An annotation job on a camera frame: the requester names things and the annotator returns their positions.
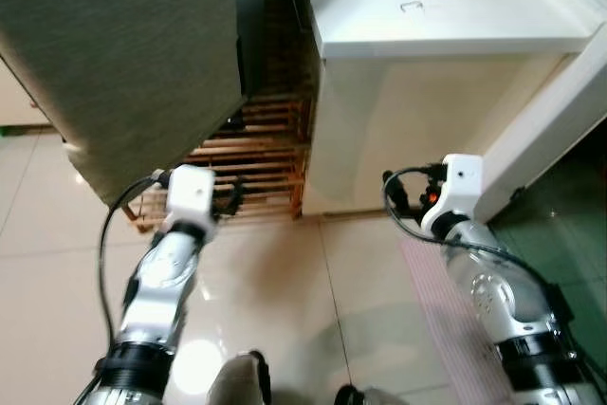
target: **wooden slat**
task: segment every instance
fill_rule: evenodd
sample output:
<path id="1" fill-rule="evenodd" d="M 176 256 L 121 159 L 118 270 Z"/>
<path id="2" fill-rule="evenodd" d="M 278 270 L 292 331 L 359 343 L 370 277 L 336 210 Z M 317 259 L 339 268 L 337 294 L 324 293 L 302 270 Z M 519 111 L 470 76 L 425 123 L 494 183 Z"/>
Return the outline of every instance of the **wooden slat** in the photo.
<path id="1" fill-rule="evenodd" d="M 291 111 L 297 110 L 301 104 L 301 95 L 298 99 L 293 101 L 282 101 L 279 103 L 268 102 L 260 104 L 251 104 L 243 106 L 243 115 L 265 113 L 267 111 Z"/>
<path id="2" fill-rule="evenodd" d="M 277 82 L 271 84 L 270 88 L 262 88 L 259 91 L 259 94 L 255 96 L 255 100 L 260 101 L 264 97 L 272 97 L 273 94 L 281 92 L 281 93 L 305 93 L 305 84 L 293 84 L 293 83 L 284 83 Z"/>
<path id="3" fill-rule="evenodd" d="M 287 198 L 291 196 L 290 191 L 247 193 L 244 195 L 245 201 L 255 201 L 257 199 Z"/>
<path id="4" fill-rule="evenodd" d="M 282 173 L 262 173 L 258 175 L 217 175 L 215 182 L 222 184 L 225 182 L 236 182 L 238 179 L 245 181 L 275 180 L 275 179 L 295 179 L 296 175 L 291 172 Z"/>
<path id="5" fill-rule="evenodd" d="M 302 150 L 307 150 L 309 146 L 301 146 Z M 200 155 L 200 156 L 187 156 L 184 159 L 184 162 L 196 162 L 196 163 L 205 163 L 205 162 L 215 162 L 215 161 L 240 161 L 240 160 L 250 160 L 250 161 L 264 161 L 269 159 L 289 159 L 297 156 L 300 152 L 293 147 L 285 148 L 284 150 L 271 150 L 267 152 L 236 152 L 233 153 L 230 149 L 229 152 L 224 154 L 216 153 L 214 154 L 212 150 L 209 150 L 210 154 Z"/>
<path id="6" fill-rule="evenodd" d="M 247 133 L 287 132 L 291 130 L 288 125 L 247 125 Z"/>
<path id="7" fill-rule="evenodd" d="M 283 93 L 268 93 L 253 95 L 250 100 L 253 103 L 264 103 L 273 101 L 291 101 L 297 99 L 302 94 L 301 92 L 283 92 Z"/>
<path id="8" fill-rule="evenodd" d="M 248 163 L 248 164 L 238 164 L 238 165 L 211 165 L 210 169 L 216 172 L 224 172 L 224 171 L 246 171 L 246 170 L 273 170 L 273 169 L 281 169 L 281 168 L 292 168 L 292 161 L 273 161 L 268 163 Z"/>
<path id="9" fill-rule="evenodd" d="M 243 120 L 248 124 L 262 124 L 263 122 L 277 123 L 276 120 L 279 120 L 282 124 L 289 123 L 296 119 L 296 114 L 294 112 L 289 111 L 281 111 L 281 112 L 271 112 L 269 114 L 244 114 Z"/>
<path id="10" fill-rule="evenodd" d="M 279 189 L 281 187 L 292 187 L 294 185 L 304 184 L 303 179 L 292 179 L 287 181 L 275 181 L 275 182 L 245 182 L 243 187 L 245 189 Z M 231 184 L 219 184 L 215 185 L 215 189 L 218 192 L 229 191 L 234 187 Z"/>
<path id="11" fill-rule="evenodd" d="M 240 209 L 241 211 L 248 210 L 258 210 L 264 208 L 281 208 L 288 209 L 290 205 L 288 203 L 271 203 L 271 202 L 263 202 L 263 203 L 244 203 Z"/>
<path id="12" fill-rule="evenodd" d="M 289 136 L 278 136 L 278 137 L 243 137 L 243 138 L 218 138 L 218 139 L 207 139 L 202 143 L 202 147 L 197 147 L 192 151 L 192 154 L 197 154 L 201 149 L 205 149 L 208 147 L 228 147 L 228 146 L 256 146 L 256 147 L 265 147 L 265 146 L 292 146 L 297 141 L 294 141 L 293 137 Z"/>

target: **green floor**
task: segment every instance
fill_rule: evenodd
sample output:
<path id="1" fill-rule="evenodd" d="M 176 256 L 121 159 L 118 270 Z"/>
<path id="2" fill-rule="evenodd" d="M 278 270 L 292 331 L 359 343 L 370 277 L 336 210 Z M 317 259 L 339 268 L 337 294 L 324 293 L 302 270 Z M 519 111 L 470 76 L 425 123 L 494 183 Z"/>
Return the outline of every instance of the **green floor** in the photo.
<path id="1" fill-rule="evenodd" d="M 562 286 L 576 338 L 605 370 L 606 139 L 602 125 L 490 224 L 513 253 Z"/>

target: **wooden crate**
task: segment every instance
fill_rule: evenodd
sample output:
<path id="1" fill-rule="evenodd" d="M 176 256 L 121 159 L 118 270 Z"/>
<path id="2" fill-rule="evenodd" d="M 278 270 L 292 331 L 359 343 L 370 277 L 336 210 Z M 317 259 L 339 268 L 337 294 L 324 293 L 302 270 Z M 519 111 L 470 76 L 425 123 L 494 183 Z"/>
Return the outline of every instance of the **wooden crate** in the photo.
<path id="1" fill-rule="evenodd" d="M 225 126 L 183 163 L 215 171 L 222 195 L 243 181 L 244 203 L 234 220 L 296 218 L 301 214 L 315 89 L 311 37 L 302 33 L 291 0 L 267 0 L 264 84 L 245 103 L 244 128 Z M 124 208 L 141 231 L 165 217 L 166 191 L 152 188 Z"/>

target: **white countertop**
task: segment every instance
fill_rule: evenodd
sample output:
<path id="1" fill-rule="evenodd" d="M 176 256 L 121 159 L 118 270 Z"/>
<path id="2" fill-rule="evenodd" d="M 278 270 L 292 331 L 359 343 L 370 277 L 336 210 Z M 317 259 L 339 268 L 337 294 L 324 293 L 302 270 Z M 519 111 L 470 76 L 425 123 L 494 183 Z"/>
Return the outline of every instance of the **white countertop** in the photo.
<path id="1" fill-rule="evenodd" d="M 579 52 L 599 20 L 574 11 L 578 3 L 310 0 L 322 58 Z"/>

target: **white cabinet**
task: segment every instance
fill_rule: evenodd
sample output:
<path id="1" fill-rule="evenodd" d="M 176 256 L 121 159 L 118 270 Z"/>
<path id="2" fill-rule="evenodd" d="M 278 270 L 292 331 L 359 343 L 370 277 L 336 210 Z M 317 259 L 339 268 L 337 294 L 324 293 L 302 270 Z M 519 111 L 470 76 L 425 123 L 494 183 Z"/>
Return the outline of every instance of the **white cabinet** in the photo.
<path id="1" fill-rule="evenodd" d="M 0 126 L 46 124 L 48 119 L 0 61 Z"/>
<path id="2" fill-rule="evenodd" d="M 589 44 L 607 19 L 602 0 L 309 0 L 309 7 L 321 64 L 304 214 L 378 209 L 384 170 L 447 153 L 485 157 L 483 212 L 496 213 L 558 152 L 544 148 L 502 185 L 580 91 L 572 73 L 600 60 L 600 44 L 592 52 Z M 553 132 L 544 143 L 554 139 Z M 413 181 L 411 198 L 423 187 Z"/>
<path id="3" fill-rule="evenodd" d="M 561 61 L 559 54 L 327 60 L 303 213 L 380 206 L 381 174 L 483 154 Z M 409 182 L 411 197 L 425 188 Z"/>

